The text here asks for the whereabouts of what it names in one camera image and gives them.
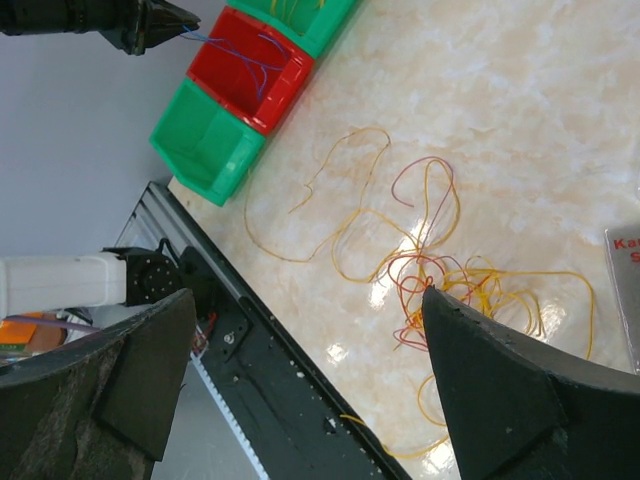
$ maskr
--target gray wall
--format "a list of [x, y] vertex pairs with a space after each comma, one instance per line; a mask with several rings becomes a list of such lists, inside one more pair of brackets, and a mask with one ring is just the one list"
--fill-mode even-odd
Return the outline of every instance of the gray wall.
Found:
[[[224, 0], [175, 3], [207, 34]], [[0, 34], [0, 256], [115, 242], [147, 182], [169, 176], [148, 138], [199, 46], [129, 57], [97, 33]]]

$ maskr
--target cable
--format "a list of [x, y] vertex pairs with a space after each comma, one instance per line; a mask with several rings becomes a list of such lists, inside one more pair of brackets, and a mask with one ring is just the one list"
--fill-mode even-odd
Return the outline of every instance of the cable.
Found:
[[[185, 36], [184, 34], [181, 34], [180, 36], [182, 38], [185, 38], [187, 40], [197, 40], [203, 43], [206, 43], [208, 45], [212, 45], [213, 47], [222, 50], [223, 52], [226, 52], [230, 55], [233, 55], [239, 59], [242, 60], [242, 62], [245, 64], [245, 66], [247, 67], [247, 69], [249, 70], [249, 74], [251, 75], [253, 82], [256, 86], [256, 91], [257, 91], [257, 97], [258, 100], [262, 100], [263, 94], [264, 94], [264, 88], [267, 85], [267, 80], [268, 80], [268, 76], [269, 74], [267, 73], [267, 70], [275, 70], [275, 71], [282, 71], [284, 70], [284, 66], [282, 67], [278, 67], [278, 66], [273, 66], [273, 65], [268, 65], [262, 62], [259, 62], [257, 60], [253, 60], [245, 55], [242, 55], [238, 49], [236, 49], [233, 44], [225, 39], [225, 38], [211, 38], [211, 37], [205, 37], [204, 35], [201, 35], [197, 32], [194, 32], [193, 30], [189, 29], [189, 27], [187, 27], [186, 25], [183, 25], [184, 30], [187, 33], [190, 33], [191, 35], [193, 35], [195, 38], [190, 38]], [[259, 38], [268, 40], [270, 43], [276, 45], [278, 47], [278, 49], [280, 50], [280, 52], [283, 54], [283, 60], [284, 62], [286, 62], [288, 60], [287, 54], [284, 50], [284, 48], [282, 47], [282, 45], [280, 45], [275, 39], [269, 38], [268, 36], [264, 35], [264, 34], [259, 34], [258, 35]], [[220, 45], [220, 43], [226, 43], [230, 49], [224, 48], [223, 46]], [[251, 68], [251, 64], [257, 65], [260, 67], [260, 71], [262, 72], [262, 83], [260, 84], [258, 82], [258, 77], [256, 77], [256, 74], [254, 73], [253, 69]]]
[[8, 322], [16, 322], [16, 323], [31, 323], [34, 325], [43, 325], [46, 327], [55, 327], [55, 328], [64, 328], [67, 330], [79, 330], [81, 332], [86, 333], [95, 333], [99, 332], [100, 329], [96, 327], [90, 327], [89, 325], [82, 325], [79, 323], [69, 323], [69, 322], [61, 322], [60, 320], [48, 320], [46, 318], [37, 318], [37, 317], [23, 317], [21, 315], [13, 315], [11, 317], [5, 318]]

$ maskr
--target marble floor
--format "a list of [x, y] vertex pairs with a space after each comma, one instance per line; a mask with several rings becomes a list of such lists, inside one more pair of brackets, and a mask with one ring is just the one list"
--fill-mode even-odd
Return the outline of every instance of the marble floor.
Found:
[[[340, 137], [384, 129], [392, 144], [366, 207], [415, 230], [424, 217], [421, 167], [398, 190], [415, 208], [396, 202], [390, 185], [415, 159], [445, 158], [461, 220], [436, 252], [461, 261], [484, 255], [499, 269], [583, 274], [597, 301], [592, 360], [629, 371], [603, 232], [638, 218], [639, 74], [640, 7], [627, 0], [363, 1], [252, 174], [251, 229], [282, 256], [307, 257], [357, 207], [384, 135], [343, 142], [311, 200], [289, 213], [306, 197], [304, 184]], [[446, 187], [434, 172], [430, 198]], [[411, 453], [446, 434], [416, 402], [428, 354], [394, 350], [404, 317], [388, 279], [344, 280], [328, 247], [300, 264], [264, 253], [245, 229], [247, 185], [224, 208], [175, 180], [171, 188], [384, 444]], [[449, 206], [431, 235], [442, 235], [450, 216]], [[350, 274], [364, 275], [404, 241], [363, 217], [338, 252]], [[553, 276], [518, 282], [538, 295], [545, 341], [584, 356], [584, 285]], [[433, 384], [423, 399], [441, 415]], [[400, 461], [414, 478], [459, 476], [449, 442]]]

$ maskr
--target orange object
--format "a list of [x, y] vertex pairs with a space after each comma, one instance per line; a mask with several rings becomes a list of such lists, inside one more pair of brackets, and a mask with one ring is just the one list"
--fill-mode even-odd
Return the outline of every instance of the orange object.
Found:
[[17, 323], [5, 320], [0, 324], [0, 344], [27, 344], [31, 341], [35, 331], [36, 325], [32, 323]]

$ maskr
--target purple wire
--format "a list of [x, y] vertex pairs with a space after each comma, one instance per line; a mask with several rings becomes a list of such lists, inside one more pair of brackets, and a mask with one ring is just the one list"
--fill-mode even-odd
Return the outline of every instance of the purple wire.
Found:
[[[216, 47], [219, 50], [222, 50], [223, 52], [226, 52], [230, 55], [233, 55], [235, 57], [238, 57], [239, 59], [241, 59], [245, 66], [247, 67], [247, 69], [249, 70], [249, 73], [251, 74], [251, 77], [253, 78], [253, 83], [256, 86], [256, 90], [257, 90], [257, 95], [258, 95], [258, 100], [262, 100], [262, 95], [264, 93], [264, 88], [267, 85], [267, 79], [268, 79], [268, 73], [267, 70], [275, 70], [278, 72], [281, 72], [282, 70], [284, 70], [284, 67], [276, 67], [273, 65], [268, 65], [262, 62], [258, 62], [257, 60], [253, 60], [249, 57], [246, 57], [244, 55], [242, 55], [238, 49], [235, 48], [235, 46], [226, 38], [210, 38], [210, 37], [205, 37], [204, 35], [200, 35], [199, 33], [194, 32], [193, 30], [190, 30], [186, 25], [183, 25], [183, 28], [185, 29], [185, 31], [187, 31], [188, 33], [190, 33], [191, 35], [193, 35], [196, 38], [190, 38], [185, 36], [184, 34], [181, 34], [180, 36], [182, 38], [186, 38], [187, 40], [196, 40], [196, 41], [200, 41], [203, 43], [207, 43], [209, 45], [212, 45], [214, 47]], [[280, 50], [280, 53], [282, 53], [283, 56], [283, 61], [286, 62], [287, 60], [287, 54], [284, 51], [284, 48], [282, 47], [282, 45], [280, 45], [276, 40], [269, 38], [268, 36], [264, 35], [264, 34], [259, 34], [258, 37], [265, 39], [271, 43], [273, 43], [278, 50]], [[222, 47], [221, 45], [219, 45], [216, 42], [224, 42], [226, 43], [231, 50]], [[255, 64], [257, 66], [260, 67], [260, 71], [262, 72], [262, 85], [260, 85], [258, 83], [258, 77], [256, 77], [256, 74], [253, 72], [253, 69], [251, 68], [251, 64]]]
[[99, 328], [91, 327], [89, 325], [62, 322], [60, 320], [47, 320], [46, 318], [23, 317], [21, 315], [14, 315], [12, 317], [7, 317], [5, 318], [5, 320], [9, 322], [16, 322], [16, 323], [32, 323], [34, 325], [43, 325], [45, 327], [56, 327], [56, 328], [65, 328], [67, 330], [78, 330], [80, 332], [86, 332], [86, 333], [95, 333], [100, 331]]

